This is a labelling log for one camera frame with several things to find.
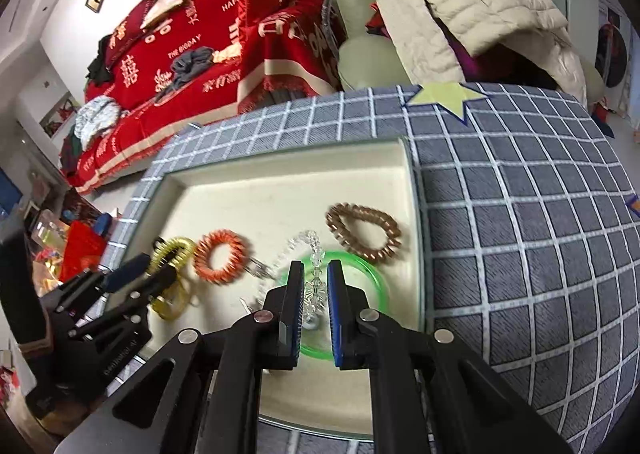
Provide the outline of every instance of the yellow star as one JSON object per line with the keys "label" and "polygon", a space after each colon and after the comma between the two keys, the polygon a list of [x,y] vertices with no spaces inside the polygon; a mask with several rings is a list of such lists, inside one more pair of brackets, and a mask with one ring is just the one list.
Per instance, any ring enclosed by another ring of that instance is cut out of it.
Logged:
{"label": "yellow star", "polygon": [[487,98],[472,89],[455,82],[421,85],[421,89],[407,102],[408,107],[437,103],[466,125],[466,100]]}

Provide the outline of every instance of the brown coil hair tie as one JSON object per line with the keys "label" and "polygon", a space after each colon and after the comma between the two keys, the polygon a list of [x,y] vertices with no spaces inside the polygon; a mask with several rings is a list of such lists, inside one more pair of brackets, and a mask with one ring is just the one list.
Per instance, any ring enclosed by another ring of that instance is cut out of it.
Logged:
{"label": "brown coil hair tie", "polygon": [[[231,256],[225,267],[211,269],[209,257],[213,249],[220,244],[228,244],[231,247]],[[198,277],[211,283],[224,284],[242,274],[246,259],[246,246],[242,239],[231,230],[217,230],[204,235],[198,243],[193,254],[193,267]]]}
{"label": "brown coil hair tie", "polygon": [[[380,249],[372,249],[364,246],[358,238],[353,235],[345,226],[342,217],[359,219],[374,225],[378,225],[386,233],[386,244]],[[336,240],[349,253],[370,263],[384,262],[395,257],[396,250],[401,246],[399,237],[401,236],[398,223],[389,214],[361,205],[350,205],[348,203],[338,203],[329,208],[325,214],[326,224],[331,230]]]}

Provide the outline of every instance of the red blanket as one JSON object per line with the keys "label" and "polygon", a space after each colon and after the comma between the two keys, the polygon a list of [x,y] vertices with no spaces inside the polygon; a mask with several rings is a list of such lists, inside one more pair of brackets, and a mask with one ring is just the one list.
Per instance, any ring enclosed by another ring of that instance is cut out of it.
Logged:
{"label": "red blanket", "polygon": [[[321,30],[323,0],[283,0],[276,13],[248,27],[241,58],[214,64],[155,103],[172,79],[174,58],[201,46],[223,50],[238,40],[238,1],[190,0],[123,55],[113,68],[113,84],[89,86],[86,101],[106,94],[132,113],[82,154],[78,173],[69,179],[79,193],[155,154],[190,122],[204,125],[252,110],[267,90],[335,92],[336,62]],[[334,31],[342,37],[337,23]]]}

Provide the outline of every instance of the checkered tablecloth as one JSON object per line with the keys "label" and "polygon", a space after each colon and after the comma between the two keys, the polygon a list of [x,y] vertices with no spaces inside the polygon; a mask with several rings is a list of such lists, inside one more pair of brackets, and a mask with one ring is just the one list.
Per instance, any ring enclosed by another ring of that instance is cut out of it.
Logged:
{"label": "checkered tablecloth", "polygon": [[[418,88],[395,87],[305,98],[189,127],[140,181],[102,263],[120,264],[172,171],[286,148],[403,137],[423,242],[430,243],[426,329],[452,329],[574,451],[592,452],[638,383],[640,239],[639,219],[625,206],[631,185],[574,98],[467,86],[486,99],[466,103],[466,126],[441,106],[407,106]],[[364,453],[372,445],[263,423],[258,451]]]}

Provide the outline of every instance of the silver rivet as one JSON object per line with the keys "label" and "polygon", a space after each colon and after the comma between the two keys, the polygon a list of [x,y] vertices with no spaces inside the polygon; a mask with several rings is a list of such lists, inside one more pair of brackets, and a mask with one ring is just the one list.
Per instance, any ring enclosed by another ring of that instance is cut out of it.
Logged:
{"label": "silver rivet", "polygon": [[195,329],[183,329],[178,335],[180,344],[193,344],[198,340],[198,332]]}
{"label": "silver rivet", "polygon": [[360,318],[364,320],[364,322],[375,322],[380,318],[380,313],[374,309],[367,308],[360,312]]}
{"label": "silver rivet", "polygon": [[261,309],[260,311],[254,313],[254,320],[258,324],[271,322],[273,320],[273,313],[271,313],[268,309]]}
{"label": "silver rivet", "polygon": [[436,339],[436,342],[440,344],[450,344],[453,342],[453,333],[448,329],[438,329],[434,334],[433,338]]}

